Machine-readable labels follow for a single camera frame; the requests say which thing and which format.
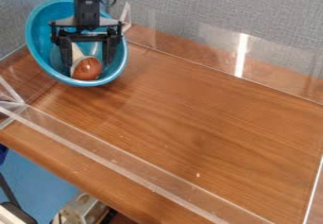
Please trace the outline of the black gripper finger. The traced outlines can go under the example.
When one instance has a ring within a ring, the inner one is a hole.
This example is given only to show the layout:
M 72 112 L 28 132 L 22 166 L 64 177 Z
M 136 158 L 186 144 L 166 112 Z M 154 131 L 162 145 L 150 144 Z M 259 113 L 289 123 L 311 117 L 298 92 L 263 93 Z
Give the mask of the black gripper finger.
M 59 38 L 59 50 L 63 60 L 63 73 L 70 76 L 72 67 L 72 41 L 68 37 Z
M 120 40 L 122 40 L 120 35 L 110 35 L 104 41 L 104 64 L 106 65 L 108 65 L 114 60 Z

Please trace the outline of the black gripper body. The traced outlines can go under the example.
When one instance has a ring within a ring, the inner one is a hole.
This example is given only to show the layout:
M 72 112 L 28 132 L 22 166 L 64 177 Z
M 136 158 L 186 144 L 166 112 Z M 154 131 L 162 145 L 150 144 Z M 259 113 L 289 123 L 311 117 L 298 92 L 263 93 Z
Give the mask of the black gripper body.
M 118 43 L 123 38 L 122 22 L 102 15 L 102 0 L 74 0 L 74 15 L 52 21 L 50 26 L 54 43 Z

